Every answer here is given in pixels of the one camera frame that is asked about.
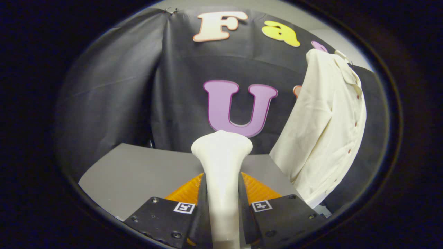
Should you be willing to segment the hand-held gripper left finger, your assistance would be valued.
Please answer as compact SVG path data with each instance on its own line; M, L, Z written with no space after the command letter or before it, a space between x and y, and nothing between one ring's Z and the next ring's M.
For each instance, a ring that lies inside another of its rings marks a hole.
M165 199L151 197L124 223L162 244L179 249L211 249L212 235L204 173Z

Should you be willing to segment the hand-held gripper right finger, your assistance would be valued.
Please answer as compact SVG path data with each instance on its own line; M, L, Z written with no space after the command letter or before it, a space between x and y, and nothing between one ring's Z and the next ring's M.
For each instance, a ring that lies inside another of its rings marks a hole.
M299 245L326 224L297 195L283 196L244 172L238 193L245 242L253 249Z

